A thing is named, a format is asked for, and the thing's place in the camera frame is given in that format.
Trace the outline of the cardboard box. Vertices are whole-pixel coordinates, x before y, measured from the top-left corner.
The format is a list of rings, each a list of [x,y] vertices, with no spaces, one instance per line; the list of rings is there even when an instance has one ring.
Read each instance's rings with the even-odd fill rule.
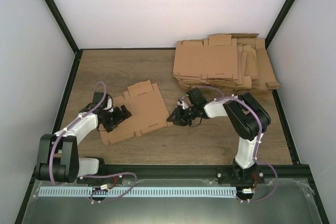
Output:
[[[139,137],[172,125],[171,122],[166,121],[170,114],[159,87],[157,83],[152,83],[150,80],[129,86],[122,96],[115,97],[113,100],[115,106],[125,105],[132,116],[110,133],[100,132],[101,141],[105,145],[133,136]]]

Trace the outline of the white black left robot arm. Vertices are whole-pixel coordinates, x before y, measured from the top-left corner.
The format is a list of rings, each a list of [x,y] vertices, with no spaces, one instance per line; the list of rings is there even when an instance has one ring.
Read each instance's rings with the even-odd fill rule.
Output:
[[[98,158],[80,158],[78,145],[99,126],[109,133],[131,116],[125,105],[114,106],[111,95],[95,92],[92,102],[70,124],[40,138],[35,177],[52,183],[73,183],[77,178],[89,176],[95,184],[102,184],[107,170],[100,166]]]

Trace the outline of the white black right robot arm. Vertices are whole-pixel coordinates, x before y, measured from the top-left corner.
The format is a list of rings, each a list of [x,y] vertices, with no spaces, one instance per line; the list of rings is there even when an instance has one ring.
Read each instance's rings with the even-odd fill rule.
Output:
[[[235,181],[244,184],[253,176],[261,139],[271,124],[270,115],[249,92],[223,95],[207,101],[201,92],[202,88],[201,86],[186,91],[185,96],[191,104],[188,105],[184,98],[178,99],[177,107],[167,121],[174,125],[191,127],[196,118],[200,120],[229,118],[239,136],[232,174]]]

